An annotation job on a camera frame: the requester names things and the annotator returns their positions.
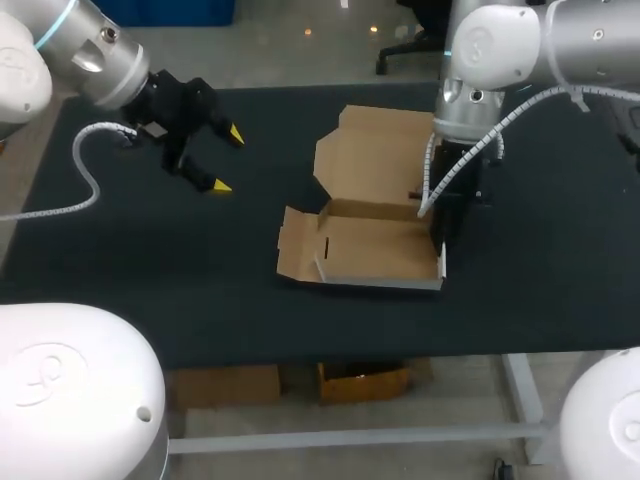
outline office chair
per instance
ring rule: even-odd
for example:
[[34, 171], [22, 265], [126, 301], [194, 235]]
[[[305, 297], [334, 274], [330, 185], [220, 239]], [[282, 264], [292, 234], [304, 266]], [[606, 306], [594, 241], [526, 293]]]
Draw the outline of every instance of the office chair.
[[376, 74], [386, 75], [387, 57], [414, 52], [442, 52], [447, 38], [452, 0], [398, 0], [398, 4], [413, 10], [423, 30], [414, 39], [380, 50], [376, 62]]

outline cardboard box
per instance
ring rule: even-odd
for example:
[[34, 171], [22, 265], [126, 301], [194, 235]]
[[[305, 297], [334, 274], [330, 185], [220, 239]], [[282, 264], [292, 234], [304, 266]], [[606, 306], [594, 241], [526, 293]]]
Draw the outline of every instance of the cardboard box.
[[173, 370], [168, 375], [172, 410], [259, 405], [280, 399], [277, 365]]
[[318, 378], [325, 405], [391, 400], [404, 394], [409, 386], [409, 370], [401, 363], [320, 363]]
[[348, 106], [316, 147], [314, 175], [331, 196], [319, 214], [287, 207], [278, 273], [302, 282], [440, 290], [429, 218], [418, 219], [433, 115]]

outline open cardboard box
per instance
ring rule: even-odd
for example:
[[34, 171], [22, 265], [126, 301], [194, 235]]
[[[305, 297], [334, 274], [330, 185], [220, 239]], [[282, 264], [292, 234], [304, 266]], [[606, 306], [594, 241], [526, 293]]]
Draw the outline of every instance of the open cardboard box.
[[278, 273], [302, 282], [440, 290], [429, 218], [418, 219], [431, 113], [347, 106], [316, 146], [314, 175], [331, 196], [319, 214], [287, 207]]

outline black tablecloth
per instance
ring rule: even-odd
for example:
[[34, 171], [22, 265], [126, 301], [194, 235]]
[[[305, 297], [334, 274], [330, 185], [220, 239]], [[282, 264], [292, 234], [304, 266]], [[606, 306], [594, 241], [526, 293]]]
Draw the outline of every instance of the black tablecloth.
[[[102, 199], [21, 223], [0, 301], [110, 310], [167, 368], [640, 345], [638, 178], [604, 122], [567, 98], [506, 131], [495, 205], [468, 219], [440, 298], [276, 275], [284, 206], [322, 205], [315, 142], [342, 108], [432, 110], [435, 94], [433, 84], [222, 92], [248, 146], [233, 151], [205, 132], [192, 150], [235, 187], [232, 197], [204, 197], [169, 177], [155, 147], [118, 153], [104, 134], [93, 138], [84, 157]], [[86, 198], [70, 146], [105, 118], [81, 100], [65, 106], [27, 209]]]

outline floor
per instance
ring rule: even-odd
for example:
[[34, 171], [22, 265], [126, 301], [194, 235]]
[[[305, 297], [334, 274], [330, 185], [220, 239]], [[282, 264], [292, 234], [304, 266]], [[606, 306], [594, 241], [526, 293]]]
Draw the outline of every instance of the floor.
[[[541, 397], [551, 407], [579, 354], [534, 354], [530, 362]], [[319, 406], [304, 367], [282, 370], [285, 391], [274, 406], [193, 410], [186, 437], [285, 433], [336, 429], [447, 426], [515, 420], [499, 357], [431, 360], [433, 379], [420, 363], [411, 364], [414, 388], [391, 401], [352, 406]], [[563, 480], [557, 469], [526, 466], [521, 441], [318, 448], [173, 457], [173, 478], [436, 479], [490, 480], [496, 457], [516, 465], [520, 480]]]
[[[374, 74], [380, 48], [411, 38], [417, 29], [408, 9], [393, 0], [238, 0], [237, 22], [220, 29], [133, 29], [153, 56], [187, 80], [201, 76], [216, 88], [271, 87], [434, 79], [439, 55], [409, 55], [390, 62], [389, 75]], [[12, 138], [0, 157], [3, 210], [18, 211], [55, 123], [60, 101]], [[0, 256], [13, 226], [0, 225]], [[553, 403], [576, 354], [531, 355], [545, 404]], [[289, 395], [276, 406], [193, 411], [186, 435], [212, 436], [319, 429], [429, 426], [508, 421], [513, 408], [500, 362], [494, 357], [433, 361], [435, 380], [397, 401], [319, 407], [313, 398]], [[300, 378], [295, 369], [285, 381]], [[353, 447], [190, 456], [176, 458], [174, 480], [237, 479], [434, 479], [489, 480], [496, 456], [518, 465], [521, 480], [552, 480], [555, 469], [525, 467], [520, 442], [475, 442], [397, 447]]]

